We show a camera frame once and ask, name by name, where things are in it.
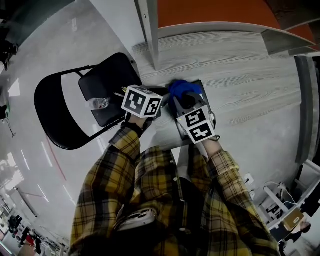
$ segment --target chair seat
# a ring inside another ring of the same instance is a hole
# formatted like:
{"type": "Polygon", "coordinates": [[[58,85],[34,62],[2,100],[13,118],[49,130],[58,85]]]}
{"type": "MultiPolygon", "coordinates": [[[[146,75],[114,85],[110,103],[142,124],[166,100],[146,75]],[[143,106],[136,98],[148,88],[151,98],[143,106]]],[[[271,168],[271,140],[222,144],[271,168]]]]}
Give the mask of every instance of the chair seat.
{"type": "Polygon", "coordinates": [[[114,93],[125,95],[122,87],[140,86],[142,82],[128,57],[116,53],[89,71],[79,80],[79,86],[86,101],[92,98],[109,98],[105,109],[93,110],[92,114],[101,127],[108,126],[125,116],[121,106],[123,98],[114,93]]]}

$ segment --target shirt sleeve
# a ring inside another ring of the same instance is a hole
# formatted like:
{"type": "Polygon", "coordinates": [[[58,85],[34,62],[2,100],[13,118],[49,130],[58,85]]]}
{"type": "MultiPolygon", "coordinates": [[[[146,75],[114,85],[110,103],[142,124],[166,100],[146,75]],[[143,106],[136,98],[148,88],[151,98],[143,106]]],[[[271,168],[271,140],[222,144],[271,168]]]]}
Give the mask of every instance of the shirt sleeve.
{"type": "Polygon", "coordinates": [[[240,239],[252,255],[279,255],[278,243],[259,217],[239,166],[226,151],[220,150],[208,162],[208,172],[231,213],[240,239]]]}
{"type": "Polygon", "coordinates": [[[137,133],[120,129],[85,178],[73,219],[70,255],[82,255],[94,241],[110,237],[119,210],[130,200],[139,155],[137,133]]]}

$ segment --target plastic bottle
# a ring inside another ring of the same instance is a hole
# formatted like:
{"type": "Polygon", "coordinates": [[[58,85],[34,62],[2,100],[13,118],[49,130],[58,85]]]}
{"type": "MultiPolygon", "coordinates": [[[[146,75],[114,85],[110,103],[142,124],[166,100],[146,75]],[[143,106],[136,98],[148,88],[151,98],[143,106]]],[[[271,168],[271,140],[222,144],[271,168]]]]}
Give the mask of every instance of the plastic bottle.
{"type": "Polygon", "coordinates": [[[91,98],[85,103],[85,106],[90,110],[103,110],[109,106],[109,99],[91,98]]]}

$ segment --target blue towel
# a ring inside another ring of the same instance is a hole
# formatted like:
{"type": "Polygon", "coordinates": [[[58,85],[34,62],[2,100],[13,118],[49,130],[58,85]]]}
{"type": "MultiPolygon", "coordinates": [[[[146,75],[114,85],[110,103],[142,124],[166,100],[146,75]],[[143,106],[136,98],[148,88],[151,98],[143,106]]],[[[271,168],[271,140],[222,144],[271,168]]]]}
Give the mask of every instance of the blue towel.
{"type": "Polygon", "coordinates": [[[174,115],[177,113],[177,108],[174,102],[174,97],[181,100],[182,95],[187,92],[193,92],[196,94],[202,94],[201,86],[198,84],[193,84],[190,82],[187,82],[185,80],[177,80],[173,84],[171,84],[168,88],[170,93],[170,99],[169,99],[169,107],[171,111],[174,113],[174,115]]]}

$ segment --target plaid shirt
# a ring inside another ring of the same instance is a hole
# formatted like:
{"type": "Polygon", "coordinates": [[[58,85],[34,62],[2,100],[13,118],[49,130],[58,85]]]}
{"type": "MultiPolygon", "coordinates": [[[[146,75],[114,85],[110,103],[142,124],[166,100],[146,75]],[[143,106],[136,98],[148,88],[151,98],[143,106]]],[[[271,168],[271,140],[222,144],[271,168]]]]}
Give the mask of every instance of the plaid shirt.
{"type": "MultiPolygon", "coordinates": [[[[278,244],[261,221],[239,167],[226,151],[219,151],[206,163],[194,147],[192,183],[203,196],[201,241],[197,255],[279,255],[278,244]]],[[[88,173],[75,210],[70,255],[110,254],[112,237],[122,205],[136,210],[153,208],[156,220],[168,229],[190,234],[188,202],[171,151],[153,147],[140,155],[140,141],[133,130],[120,129],[108,150],[88,173]]],[[[174,234],[153,247],[154,255],[181,255],[174,234]]]]}

